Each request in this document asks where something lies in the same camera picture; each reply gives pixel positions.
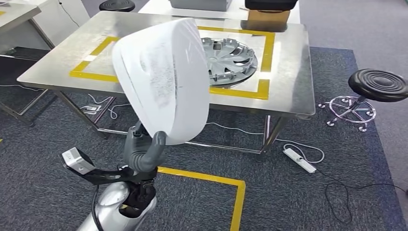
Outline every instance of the metal table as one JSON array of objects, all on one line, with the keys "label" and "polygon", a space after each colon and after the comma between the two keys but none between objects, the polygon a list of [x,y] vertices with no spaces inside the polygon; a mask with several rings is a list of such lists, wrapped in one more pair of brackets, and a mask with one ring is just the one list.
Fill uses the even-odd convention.
[{"label": "metal table", "polygon": [[[52,89],[83,120],[97,131],[126,134],[99,128],[61,91],[77,91],[124,97],[111,63],[115,41],[144,28],[180,16],[99,12],[69,38],[49,52],[17,80],[25,86]],[[310,119],[315,113],[308,34],[303,25],[288,24],[277,32],[270,23],[259,22],[257,31],[247,21],[196,18],[201,37],[232,38],[251,47],[258,57],[258,71],[239,84],[210,88],[210,107],[264,114],[264,145],[261,150],[188,142],[200,146],[266,153],[288,119]],[[270,129],[270,116],[279,119]]]},{"label": "metal table", "polygon": [[[44,34],[41,28],[37,25],[37,23],[32,20],[32,18],[39,14],[41,10],[35,5],[29,4],[16,4],[16,3],[8,3],[5,5],[0,6],[0,36],[2,33],[6,33],[8,30],[20,25],[21,23],[28,21],[33,28],[38,32],[44,42],[49,46],[50,49],[54,48],[53,43],[48,39],[48,37]],[[31,126],[33,125],[32,121],[27,120],[23,117],[24,113],[26,113],[42,96],[47,93],[48,90],[44,90],[40,95],[38,95],[35,99],[33,99],[27,106],[25,106],[20,112],[17,112],[4,103],[0,102],[0,109],[4,110],[8,114],[12,115],[16,119],[21,120],[25,124]]]}]

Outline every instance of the gray carpet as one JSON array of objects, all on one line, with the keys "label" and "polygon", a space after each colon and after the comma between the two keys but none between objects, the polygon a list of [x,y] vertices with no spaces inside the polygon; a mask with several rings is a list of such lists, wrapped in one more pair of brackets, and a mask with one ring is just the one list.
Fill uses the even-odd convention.
[{"label": "gray carpet", "polygon": [[[317,102],[351,93],[347,78],[357,69],[352,51],[311,48],[311,55]],[[80,106],[91,102],[86,94],[69,95]],[[52,94],[37,108],[49,102],[33,128],[0,113],[1,230],[75,230],[80,225],[90,211],[94,187],[62,167],[60,154],[67,149],[83,150],[100,168],[114,169],[122,163],[123,136],[99,138]],[[124,129],[137,120],[129,107],[117,112],[117,120],[106,114],[101,124]],[[291,121],[280,138],[323,149],[326,159],[316,166],[346,184],[392,183],[375,125],[361,133],[348,123],[327,127],[328,118],[328,111],[317,110],[309,121]],[[263,129],[263,117],[258,115],[211,110],[208,121],[251,132]],[[195,139],[248,148],[261,144],[260,136],[214,125]],[[406,230],[395,190],[388,186],[351,190],[353,220],[348,225],[337,221],[324,197],[325,185],[333,180],[307,174],[281,152],[283,145],[277,142],[262,161],[254,154],[173,146],[166,149],[169,156],[163,166],[244,180],[242,231]],[[318,153],[305,152],[311,160],[319,158]],[[159,174],[156,185],[159,204],[141,230],[229,229],[236,187],[166,174]],[[329,197],[337,216],[348,219],[344,189],[330,187]]]},{"label": "gray carpet", "polygon": [[[360,68],[408,78],[408,4],[405,0],[300,0],[300,19],[310,44],[351,49]],[[396,184],[408,185],[408,101],[372,102],[385,156]],[[408,221],[408,202],[399,193]]]}]

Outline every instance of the black cable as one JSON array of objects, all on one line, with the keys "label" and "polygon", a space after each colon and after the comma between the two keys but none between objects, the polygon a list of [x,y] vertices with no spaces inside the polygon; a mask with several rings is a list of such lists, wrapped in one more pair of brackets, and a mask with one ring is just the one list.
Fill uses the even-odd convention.
[{"label": "black cable", "polygon": [[96,186],[95,194],[93,195],[93,200],[92,200],[92,218],[93,221],[95,222],[96,227],[98,228],[98,231],[103,231],[102,225],[99,222],[98,216],[95,213],[95,207],[96,207],[96,197],[98,196],[99,192],[99,185]]},{"label": "black cable", "polygon": [[[371,186],[376,186],[376,185],[388,185],[388,186],[393,186],[393,187],[395,187],[395,188],[397,188],[397,189],[400,189],[401,191],[403,191],[403,192],[407,195],[407,191],[405,191],[405,190],[403,190],[402,188],[400,188],[400,187],[398,187],[398,186],[396,186],[396,185],[393,185],[393,184],[375,183],[375,184],[364,185],[364,186],[361,186],[361,187],[353,187],[353,186],[349,186],[349,185],[344,184],[343,182],[341,182],[340,180],[338,180],[338,179],[336,179],[336,178],[334,178],[334,177],[331,177],[331,176],[329,176],[329,175],[324,174],[322,171],[320,171],[320,170],[318,170],[318,169],[316,169],[316,171],[317,171],[317,172],[320,172],[323,176],[328,177],[328,178],[331,178],[331,179],[333,179],[333,180],[335,180],[335,181],[338,182],[338,183],[329,183],[329,184],[327,184],[327,185],[326,185],[326,188],[324,189],[324,195],[325,195],[325,197],[326,197],[327,203],[329,203],[330,211],[331,211],[331,213],[333,214],[333,216],[334,216],[334,217],[336,218],[336,220],[338,220],[340,223],[343,223],[343,224],[346,224],[346,225],[347,225],[347,224],[350,224],[350,223],[353,221],[353,214],[351,213],[351,210],[350,210],[350,193],[349,193],[348,189],[361,190],[361,189],[365,189],[365,188],[368,188],[368,187],[371,187]],[[336,213],[334,212],[333,205],[332,205],[332,203],[330,202],[330,199],[329,199],[329,196],[328,196],[328,193],[327,193],[327,192],[328,192],[328,188],[329,188],[331,185],[340,185],[340,186],[343,186],[344,189],[345,189],[345,192],[346,192],[346,209],[347,209],[347,212],[348,212],[348,215],[349,215],[349,219],[346,220],[346,221],[341,220],[341,219],[336,215]]]},{"label": "black cable", "polygon": [[68,12],[67,12],[66,9],[64,8],[63,3],[61,2],[61,0],[58,0],[58,3],[61,5],[62,9],[65,11],[66,15],[68,15],[68,17],[71,19],[71,21],[74,22],[74,23],[76,24],[76,26],[79,27],[78,23],[75,22],[75,21],[72,19],[72,17],[71,17],[70,14],[68,14]]}]

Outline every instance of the white power cord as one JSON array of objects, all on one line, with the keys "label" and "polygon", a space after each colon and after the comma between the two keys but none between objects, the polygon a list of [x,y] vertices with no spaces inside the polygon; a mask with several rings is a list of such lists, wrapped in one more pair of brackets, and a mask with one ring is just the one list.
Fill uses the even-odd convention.
[{"label": "white power cord", "polygon": [[44,90],[44,89],[32,89],[32,88],[26,88],[26,87],[21,86],[21,85],[0,85],[0,87],[21,87],[21,88],[28,89],[28,90],[33,90],[33,91]]},{"label": "white power cord", "polygon": [[[110,100],[111,98],[113,98],[113,97],[108,97],[108,98],[106,98],[106,99],[104,99],[104,100],[98,102],[98,101],[96,101],[95,97],[93,97],[91,94],[88,94],[88,95],[92,98],[93,102],[96,103],[96,104],[104,103],[105,101]],[[108,109],[108,111],[111,113],[111,114],[110,114],[111,119],[117,119],[117,113],[114,112],[114,108],[115,108],[115,107],[122,107],[122,106],[129,106],[129,105],[130,105],[129,103],[127,103],[127,104],[120,104],[120,105],[115,105],[115,106],[113,106],[111,109]],[[101,111],[101,110],[102,110],[102,109],[98,109],[98,110],[96,110],[96,111],[91,111],[91,112],[84,112],[84,114],[95,113],[95,112],[99,112],[99,111]]]},{"label": "white power cord", "polygon": [[[210,123],[206,123],[206,124],[207,124],[207,125],[208,125],[208,124],[214,124],[214,125],[217,125],[217,126],[222,127],[222,128],[231,129],[231,130],[238,130],[238,131],[241,131],[241,132],[243,132],[243,133],[250,134],[250,135],[263,135],[263,133],[248,132],[248,131],[245,131],[245,130],[242,130],[242,129],[239,129],[239,128],[229,128],[229,127],[222,126],[222,125],[217,124],[217,123],[214,123],[214,122],[210,122]],[[277,141],[281,141],[281,142],[288,142],[287,144],[285,144],[285,145],[283,146],[283,149],[286,150],[288,146],[291,146],[291,147],[296,148],[297,150],[300,151],[300,153],[302,154],[304,160],[306,160],[306,161],[309,162],[309,163],[316,164],[316,163],[320,163],[320,162],[322,162],[322,161],[324,160],[324,151],[322,151],[320,148],[316,148],[316,147],[313,147],[313,146],[305,145],[305,144],[298,143],[298,142],[295,142],[295,141],[288,141],[288,140],[281,140],[281,139],[276,139],[276,140],[277,140]],[[318,160],[318,161],[309,161],[309,160],[306,158],[305,153],[303,153],[303,151],[302,151],[299,147],[297,147],[296,145],[290,144],[290,143],[294,143],[294,144],[297,144],[297,145],[300,145],[300,146],[303,146],[303,147],[306,147],[306,148],[312,148],[312,149],[318,150],[319,152],[321,152],[321,159]]]}]

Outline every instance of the yellow tape square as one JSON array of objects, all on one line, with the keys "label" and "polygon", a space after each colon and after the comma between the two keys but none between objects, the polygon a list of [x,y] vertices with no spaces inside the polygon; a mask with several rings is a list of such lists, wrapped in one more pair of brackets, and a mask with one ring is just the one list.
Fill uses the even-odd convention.
[{"label": "yellow tape square", "polygon": [[195,178],[199,180],[209,180],[213,182],[237,186],[237,195],[235,197],[234,211],[232,212],[231,227],[229,230],[230,231],[240,230],[243,200],[245,197],[245,181],[225,178],[225,177],[218,177],[218,176],[213,176],[213,175],[208,175],[208,174],[198,173],[198,172],[189,172],[189,171],[178,170],[178,169],[167,168],[167,167],[159,167],[158,172],[176,175],[176,176],[182,176],[182,177],[190,177],[190,178]]},{"label": "yellow tape square", "polygon": [[[264,45],[264,53],[262,56],[261,72],[271,71],[273,45],[275,42],[275,33],[265,32],[265,31],[254,31],[254,30],[239,30],[239,29],[219,28],[219,27],[207,27],[207,26],[198,26],[198,29],[208,30],[208,31],[220,31],[220,32],[265,36],[265,45]],[[118,41],[118,40],[119,40],[118,37],[106,37],[106,39],[95,50],[93,50],[91,54],[89,55],[97,56],[111,42]],[[102,80],[102,81],[110,81],[110,82],[119,82],[117,77],[113,75],[83,72],[83,70],[89,64],[90,64],[90,61],[85,61],[85,60],[82,61],[78,66],[76,66],[72,71],[70,71],[69,75],[71,77],[89,78],[89,79],[94,79],[94,80]],[[220,88],[220,87],[210,87],[209,91],[211,94],[228,95],[228,96],[259,99],[259,100],[268,100],[269,98],[269,79],[260,79],[258,82],[257,91],[225,89],[225,88]]]}]

